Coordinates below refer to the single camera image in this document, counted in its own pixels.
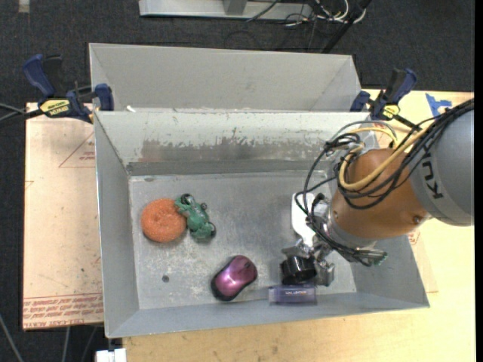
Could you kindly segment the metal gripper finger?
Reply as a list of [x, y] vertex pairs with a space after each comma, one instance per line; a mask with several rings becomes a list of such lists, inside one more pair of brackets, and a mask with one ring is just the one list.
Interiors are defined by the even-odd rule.
[[317, 285], [329, 287], [333, 283], [335, 264], [326, 260], [316, 261], [315, 270], [315, 283]]
[[281, 252], [289, 257], [300, 257], [304, 259], [309, 259], [313, 256], [313, 248], [306, 245], [303, 241], [296, 241], [292, 246], [283, 248]]

